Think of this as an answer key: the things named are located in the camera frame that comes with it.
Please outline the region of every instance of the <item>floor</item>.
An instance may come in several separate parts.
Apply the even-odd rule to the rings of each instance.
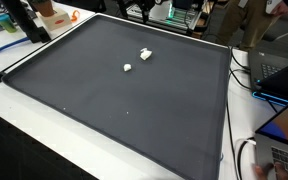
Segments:
[[[119,14],[118,7],[116,5],[115,0],[104,0],[104,1],[105,1],[106,8],[107,8],[107,10],[104,12],[105,14],[112,15],[112,16],[116,16],[116,14]],[[217,31],[220,27],[220,24],[222,22],[222,19],[224,17],[224,14],[225,14],[224,9],[215,9],[213,11],[211,23],[209,26],[210,29],[207,30],[208,32],[210,32],[210,34],[216,34],[217,33]],[[243,31],[238,30],[234,34],[229,45],[236,46],[237,44],[239,44],[240,40],[242,39],[242,36],[243,36]],[[206,38],[206,40],[209,42],[214,42],[215,37],[208,36]],[[261,41],[258,44],[256,50],[264,52],[264,53],[273,54],[273,55],[288,58],[288,36],[286,36],[280,40],[274,41],[274,42]]]

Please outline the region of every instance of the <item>keyboard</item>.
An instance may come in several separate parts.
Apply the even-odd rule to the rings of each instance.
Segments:
[[[288,173],[288,153],[280,149],[274,148],[274,147],[272,147],[272,153],[273,153],[274,163],[275,162],[281,163]]]
[[[262,72],[263,72],[264,78],[267,78],[267,77],[277,73],[280,70],[281,70],[281,68],[270,66],[267,64],[262,64]]]

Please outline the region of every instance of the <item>electronic equipment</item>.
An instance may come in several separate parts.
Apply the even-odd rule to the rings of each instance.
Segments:
[[[257,164],[265,167],[279,162],[288,173],[288,106],[272,117],[255,133]],[[268,180],[276,180],[276,171],[268,172]]]
[[[253,97],[285,106],[288,104],[288,59],[250,52],[248,54]]]
[[[147,19],[143,19],[143,12],[141,8],[137,4],[132,2],[130,3],[130,1],[128,2],[129,3],[126,3],[126,6],[128,7],[124,12],[126,15],[124,15],[122,12],[123,8],[120,8],[122,15],[125,18],[136,22],[145,22],[148,25],[180,34],[190,35],[194,31],[197,21],[203,15],[202,12],[197,11],[194,8],[185,10],[178,8],[180,6],[175,7],[174,3],[176,2],[174,0],[169,0],[164,1],[162,4],[156,3],[155,6],[150,10],[150,13],[148,13],[148,18],[146,17]]]

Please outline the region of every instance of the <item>blue light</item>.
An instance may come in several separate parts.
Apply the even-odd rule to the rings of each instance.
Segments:
[[[267,97],[270,97],[270,98],[277,99],[277,100],[284,101],[284,102],[288,103],[288,100],[281,99],[281,98],[278,98],[278,97],[275,97],[275,96],[271,96],[271,95],[265,94],[265,93],[261,93],[261,94],[262,94],[263,96],[267,96]]]
[[[256,96],[255,95],[255,93],[256,92],[253,92],[253,94],[252,94],[252,96],[254,97],[254,98],[257,98],[257,99],[260,99],[260,100],[263,100],[263,101],[266,101],[266,99],[265,98],[262,98],[262,97],[259,97],[259,96]],[[278,102],[275,102],[275,101],[272,101],[272,100],[269,100],[271,103],[274,103],[274,104],[277,104],[277,105],[280,105],[280,106],[286,106],[285,104],[281,104],[281,103],[278,103]]]
[[[281,103],[278,103],[278,102],[275,102],[275,101],[271,101],[271,100],[269,100],[271,103],[274,103],[274,104],[277,104],[277,105],[280,105],[280,106],[286,106],[285,104],[281,104]]]

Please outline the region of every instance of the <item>black table surface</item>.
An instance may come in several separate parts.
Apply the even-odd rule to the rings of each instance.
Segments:
[[[3,81],[186,179],[217,179],[229,64],[226,48],[96,15]]]

